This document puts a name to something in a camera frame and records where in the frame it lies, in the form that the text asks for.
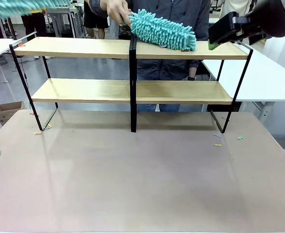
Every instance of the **cardboard box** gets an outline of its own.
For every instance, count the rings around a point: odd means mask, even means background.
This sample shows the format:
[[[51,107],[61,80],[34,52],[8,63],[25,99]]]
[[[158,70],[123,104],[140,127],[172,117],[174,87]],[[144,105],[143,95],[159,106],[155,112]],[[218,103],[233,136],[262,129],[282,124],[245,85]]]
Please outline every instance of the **cardboard box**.
[[[3,126],[20,109],[26,109],[23,101],[0,104],[1,125]]]

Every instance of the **person's arm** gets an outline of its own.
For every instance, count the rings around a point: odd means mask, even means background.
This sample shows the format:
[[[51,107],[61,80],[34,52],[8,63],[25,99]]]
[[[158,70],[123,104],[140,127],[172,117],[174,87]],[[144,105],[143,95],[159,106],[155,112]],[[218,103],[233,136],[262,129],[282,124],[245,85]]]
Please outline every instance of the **person's arm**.
[[[201,10],[194,28],[196,40],[198,41],[208,40],[209,8],[210,0],[202,0]],[[189,66],[189,77],[195,78],[196,69],[199,66],[199,63],[200,61],[198,60],[191,61]]]
[[[130,0],[89,0],[91,10],[98,16],[107,18],[108,16],[115,22],[131,24],[128,6]]]

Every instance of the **wooden shelf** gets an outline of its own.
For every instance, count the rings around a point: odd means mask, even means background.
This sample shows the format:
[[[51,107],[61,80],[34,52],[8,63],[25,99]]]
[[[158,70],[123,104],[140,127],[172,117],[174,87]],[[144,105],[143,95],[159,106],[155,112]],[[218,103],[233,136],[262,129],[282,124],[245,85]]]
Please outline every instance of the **wooden shelf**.
[[[129,81],[48,79],[34,102],[130,103]],[[218,82],[138,81],[137,103],[230,104]]]
[[[128,59],[129,44],[128,40],[36,37],[25,46],[16,48],[15,53],[25,56]]]
[[[36,37],[25,46],[16,48],[15,53],[27,56],[129,59],[129,45],[128,40]],[[143,42],[138,42],[136,48],[137,59],[245,60],[248,56],[231,43],[210,51],[207,41],[198,41],[196,51],[190,52],[164,49]]]

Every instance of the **green debris piece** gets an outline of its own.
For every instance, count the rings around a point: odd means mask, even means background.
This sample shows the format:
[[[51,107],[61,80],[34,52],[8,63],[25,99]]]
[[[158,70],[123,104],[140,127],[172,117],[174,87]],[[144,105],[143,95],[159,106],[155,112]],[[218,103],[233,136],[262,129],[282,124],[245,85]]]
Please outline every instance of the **green debris piece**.
[[[209,43],[209,40],[208,40],[208,48],[209,48],[209,50],[214,50],[216,47],[218,47],[219,45],[218,44],[210,44]]]

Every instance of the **jacket zipper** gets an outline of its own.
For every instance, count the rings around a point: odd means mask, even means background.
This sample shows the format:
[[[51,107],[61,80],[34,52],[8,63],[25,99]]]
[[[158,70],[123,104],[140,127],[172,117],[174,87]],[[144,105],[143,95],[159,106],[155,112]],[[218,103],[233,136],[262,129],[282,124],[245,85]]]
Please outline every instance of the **jacket zipper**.
[[[173,1],[174,1],[174,0],[171,0],[170,13],[169,13],[169,18],[168,18],[168,20],[170,20],[170,17],[171,17],[171,12],[172,12],[172,7],[173,7]],[[161,64],[160,64],[160,68],[159,68],[159,71],[158,71],[158,77],[157,77],[157,79],[160,79],[162,67],[163,67],[163,60],[161,60]]]

